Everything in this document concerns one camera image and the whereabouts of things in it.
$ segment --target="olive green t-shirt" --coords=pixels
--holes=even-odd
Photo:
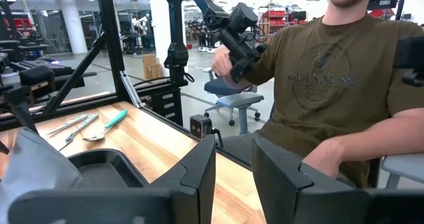
[[[316,19],[274,36],[247,80],[274,78],[274,114],[259,131],[307,156],[323,140],[357,133],[397,112],[424,107],[424,88],[402,84],[393,69],[398,40],[424,36],[417,25],[366,15],[347,25]],[[345,162],[340,171],[367,186],[369,162]]]

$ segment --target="man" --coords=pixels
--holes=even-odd
[[[369,0],[329,1],[321,19],[276,34],[239,84],[229,77],[225,47],[212,67],[228,85],[275,77],[274,114],[258,134],[328,176],[365,187],[368,160],[424,152],[424,88],[403,85],[405,71],[393,69],[398,40],[424,32],[372,18]],[[252,136],[230,137],[226,146],[249,153]]]

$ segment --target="workstation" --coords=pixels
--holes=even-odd
[[[167,1],[171,7],[182,2]],[[195,1],[207,5],[201,9],[209,9],[209,16],[219,15],[224,21],[230,17],[210,0]],[[25,180],[34,184],[24,190],[30,193],[11,200],[7,210],[9,223],[53,223],[59,219],[69,223],[134,223],[138,218],[141,223],[378,223],[385,218],[398,223],[408,217],[422,221],[422,216],[414,215],[421,211],[421,191],[377,190],[375,180],[371,181],[371,189],[354,190],[269,142],[258,141],[250,166],[237,151],[226,150],[210,119],[192,116],[190,130],[183,128],[180,89],[190,79],[184,70],[189,58],[182,42],[184,32],[178,26],[182,24],[182,15],[178,10],[170,13],[170,26],[175,30],[171,32],[174,49],[168,50],[164,62],[169,79],[154,84],[144,82],[140,87],[129,81],[123,55],[113,52],[120,46],[117,23],[115,17],[105,16],[114,13],[112,0],[98,2],[104,33],[46,105],[28,109],[27,99],[16,104],[7,92],[2,97],[14,114],[2,114],[1,119],[1,151],[9,153],[0,154],[2,191],[16,191],[13,184],[17,174],[34,178]],[[252,69],[264,48],[249,46],[240,35],[246,28],[239,19],[249,18],[245,22],[254,26],[257,17],[243,4],[232,16],[226,23],[210,22],[207,26],[221,31],[219,38],[227,47],[243,44],[230,49],[235,54],[249,51],[255,55],[234,65],[231,75],[239,81]],[[116,92],[65,100],[105,44]],[[237,53],[239,49],[245,49],[245,53]],[[402,50],[402,54],[408,54],[408,50]],[[239,55],[233,60],[242,58]],[[413,85],[422,84],[420,69],[413,70],[416,64],[409,64],[405,57],[399,59],[403,59],[399,63],[405,68],[412,69],[406,80]],[[43,79],[30,79],[32,84],[22,84],[27,91],[28,87],[31,90],[24,98],[40,96],[36,91],[46,86],[39,82]],[[50,88],[42,93],[51,92]],[[22,113],[25,108],[32,112]],[[245,112],[247,107],[241,105],[239,109]],[[245,129],[240,125],[240,133]],[[51,160],[48,168],[43,159]],[[25,168],[19,163],[23,160]],[[390,160],[405,163],[411,157],[387,158],[383,165],[392,165]],[[29,175],[35,170],[39,173],[41,168],[46,169],[44,175]],[[392,168],[395,176],[420,179],[396,165]],[[72,179],[57,182],[67,175]],[[43,180],[48,180],[47,186],[43,186]]]

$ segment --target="small camera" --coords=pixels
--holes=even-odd
[[[212,133],[212,121],[203,115],[190,117],[190,134],[198,139],[203,139]]]

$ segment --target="guinness logo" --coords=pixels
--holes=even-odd
[[[337,44],[319,44],[302,54],[287,76],[299,106],[316,111],[335,103],[355,86],[347,51]]]

